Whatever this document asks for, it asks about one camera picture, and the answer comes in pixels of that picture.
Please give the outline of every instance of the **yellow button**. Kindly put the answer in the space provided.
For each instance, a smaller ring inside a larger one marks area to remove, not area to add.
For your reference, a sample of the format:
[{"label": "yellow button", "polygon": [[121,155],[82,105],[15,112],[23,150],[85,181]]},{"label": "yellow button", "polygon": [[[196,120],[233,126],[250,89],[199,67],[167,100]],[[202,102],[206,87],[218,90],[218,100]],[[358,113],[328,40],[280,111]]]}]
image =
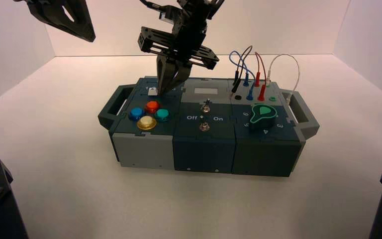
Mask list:
[{"label": "yellow button", "polygon": [[144,116],[137,122],[137,127],[141,130],[151,130],[156,125],[157,121],[151,116]]}]

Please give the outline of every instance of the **white floor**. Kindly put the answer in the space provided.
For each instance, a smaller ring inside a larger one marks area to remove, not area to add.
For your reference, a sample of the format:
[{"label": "white floor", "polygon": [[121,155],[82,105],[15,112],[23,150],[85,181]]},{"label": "white floor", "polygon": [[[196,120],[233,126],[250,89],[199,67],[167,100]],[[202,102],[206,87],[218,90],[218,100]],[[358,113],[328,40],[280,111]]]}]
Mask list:
[{"label": "white floor", "polygon": [[[367,238],[382,192],[382,92],[332,55],[297,58],[321,128],[290,178],[122,168],[97,115],[118,85],[155,75],[155,57],[53,59],[0,97],[0,158],[29,236]],[[223,56],[192,76],[234,71]],[[272,80],[291,88],[295,75],[283,59]]]}]

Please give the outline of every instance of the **blue button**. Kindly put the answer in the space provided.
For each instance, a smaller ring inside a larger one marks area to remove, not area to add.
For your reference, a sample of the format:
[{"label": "blue button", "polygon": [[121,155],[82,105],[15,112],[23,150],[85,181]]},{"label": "blue button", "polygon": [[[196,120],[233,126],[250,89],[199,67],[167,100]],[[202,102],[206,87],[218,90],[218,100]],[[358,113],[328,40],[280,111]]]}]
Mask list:
[{"label": "blue button", "polygon": [[157,121],[159,122],[165,122],[168,121],[169,119],[169,111],[165,109],[160,109],[156,112],[154,115],[154,118],[156,118]]},{"label": "blue button", "polygon": [[133,108],[129,113],[129,119],[133,121],[139,121],[144,115],[145,113],[142,108]]}]

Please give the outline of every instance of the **cable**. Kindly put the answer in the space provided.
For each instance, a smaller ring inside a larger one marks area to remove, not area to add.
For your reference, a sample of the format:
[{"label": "cable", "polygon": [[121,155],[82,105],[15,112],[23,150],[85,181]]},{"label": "cable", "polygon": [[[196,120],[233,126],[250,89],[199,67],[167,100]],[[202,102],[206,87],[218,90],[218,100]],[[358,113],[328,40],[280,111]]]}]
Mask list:
[{"label": "cable", "polygon": [[[242,59],[242,64],[245,64],[245,59],[248,57],[248,55],[251,53],[251,51],[253,50],[253,46],[249,46],[247,48],[248,52],[245,54],[244,58]],[[239,77],[234,81],[234,87],[232,88],[232,93],[231,93],[231,96],[236,93],[236,91],[238,90],[238,87],[239,85],[241,84],[241,77],[242,77],[242,73],[244,72],[244,68],[241,69],[241,73],[239,74]]]},{"label": "cable", "polygon": [[245,54],[247,54],[247,51],[249,50],[249,52],[251,52],[252,50],[253,50],[253,46],[249,46],[249,47],[247,47],[247,49],[245,49],[245,51],[242,53],[242,55],[239,55],[239,56],[241,56],[240,57],[240,59],[239,59],[239,62],[238,62],[238,65],[237,65],[237,67],[236,67],[236,71],[235,71],[235,80],[233,81],[233,85],[236,85],[236,83],[238,82],[238,77],[239,78],[241,78],[242,77],[242,70],[241,70],[241,75],[239,75],[239,66],[241,65],[241,61],[242,62],[245,62],[245,58],[244,59],[242,59],[242,56],[243,55],[245,55]]},{"label": "cable", "polygon": [[[260,62],[259,61],[261,61],[261,64],[263,65],[264,84],[261,86],[261,90],[260,90],[260,94],[258,96],[258,100],[259,101],[264,101],[264,93],[266,92],[266,85],[267,85],[266,68],[264,67],[264,62],[263,62],[263,59],[261,58],[260,54],[258,54],[258,52],[255,52],[255,54],[256,54],[256,58],[257,58],[257,62],[259,63],[259,66],[260,66]],[[259,82],[260,82],[260,69],[257,72],[257,83],[259,83]]]},{"label": "cable", "polygon": [[238,69],[239,69],[239,68],[243,68],[245,71],[247,71],[249,74],[251,74],[251,76],[253,77],[253,79],[255,79],[256,77],[254,76],[253,72],[252,72],[250,69],[247,68],[247,65],[245,64],[245,62],[244,62],[243,65],[238,65],[236,62],[233,61],[233,59],[232,59],[232,55],[233,55],[233,54],[236,54],[236,55],[240,58],[240,61],[239,61],[239,62],[242,61],[242,56],[241,56],[237,51],[232,51],[232,52],[229,54],[229,61],[230,61],[232,64],[234,64],[235,66],[237,66]]},{"label": "cable", "polygon": [[264,84],[266,85],[267,76],[266,76],[266,68],[264,67],[263,59],[261,58],[260,54],[258,54],[258,52],[255,52],[255,54],[256,54],[256,57],[257,57],[257,61],[258,61],[258,58],[260,58],[261,64],[263,65],[263,71],[264,71]]},{"label": "cable", "polygon": [[247,51],[248,51],[249,49],[251,49],[251,50],[250,50],[250,52],[251,52],[251,51],[253,50],[253,46],[249,46],[249,47],[247,47],[247,49],[245,49],[245,51],[242,52],[242,55],[239,55],[239,53],[237,52],[237,54],[238,54],[238,56],[239,56],[239,62],[238,62],[237,68],[236,68],[237,71],[239,71],[239,66],[241,65],[241,61],[245,61],[245,60],[242,60],[242,57],[241,57],[241,56],[245,55],[245,53],[247,53]]},{"label": "cable", "polygon": [[[237,64],[236,62],[234,62],[234,61],[232,60],[232,54],[234,54],[234,53],[235,53],[236,55],[238,55],[238,57],[240,58],[240,61],[239,61],[239,62],[241,62],[241,61],[243,62],[243,65],[242,65],[242,66],[239,65],[239,64]],[[241,67],[242,69],[245,69],[245,70],[247,71],[246,76],[245,76],[246,79],[248,78],[248,73],[250,73],[251,76],[253,77],[254,82],[253,82],[253,84],[252,84],[252,86],[251,86],[251,88],[250,88],[250,90],[249,90],[249,92],[248,92],[248,96],[247,96],[247,100],[252,101],[252,100],[253,100],[253,90],[254,90],[254,85],[255,85],[255,79],[256,79],[256,77],[254,76],[253,72],[250,71],[250,70],[247,68],[247,65],[245,64],[245,60],[243,61],[242,56],[241,56],[237,51],[232,51],[232,52],[229,54],[229,61],[230,61],[232,64],[234,64],[235,66],[237,66],[238,69]]]},{"label": "cable", "polygon": [[298,63],[298,61],[295,59],[295,57],[292,56],[292,55],[289,55],[289,54],[280,54],[280,55],[276,56],[276,57],[273,59],[273,61],[270,63],[269,72],[268,72],[268,74],[267,74],[266,81],[269,81],[269,82],[270,82],[270,74],[271,74],[271,72],[272,72],[272,65],[273,65],[274,61],[276,61],[276,59],[278,59],[278,58],[281,57],[281,56],[289,56],[289,57],[291,57],[293,60],[295,60],[296,65],[297,65],[297,67],[298,67],[298,78],[297,78],[297,80],[296,80],[295,87],[293,88],[293,90],[291,91],[291,93],[289,94],[289,96],[288,96],[287,99],[286,99],[286,102],[289,104],[289,103],[290,103],[290,98],[292,97],[293,93],[295,92],[295,90],[296,90],[296,88],[297,88],[297,86],[298,86],[298,83],[299,83],[299,79],[300,79],[300,77],[301,77],[301,70],[300,70],[300,67],[299,67],[299,63]]}]

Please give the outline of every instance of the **robotic arm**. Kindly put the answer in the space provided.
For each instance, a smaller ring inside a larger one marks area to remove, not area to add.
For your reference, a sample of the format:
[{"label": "robotic arm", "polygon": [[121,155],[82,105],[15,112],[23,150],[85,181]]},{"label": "robotic arm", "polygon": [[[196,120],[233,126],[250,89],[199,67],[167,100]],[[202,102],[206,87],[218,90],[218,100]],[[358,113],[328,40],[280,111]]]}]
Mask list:
[{"label": "robotic arm", "polygon": [[[24,0],[33,16],[89,42],[96,38],[85,0]],[[162,95],[190,76],[192,65],[212,70],[219,61],[202,43],[207,19],[212,19],[224,0],[177,0],[181,8],[140,0],[160,12],[159,19],[173,24],[172,33],[141,28],[138,44],[141,51],[157,54],[158,94]],[[73,21],[65,14],[71,15]]]}]

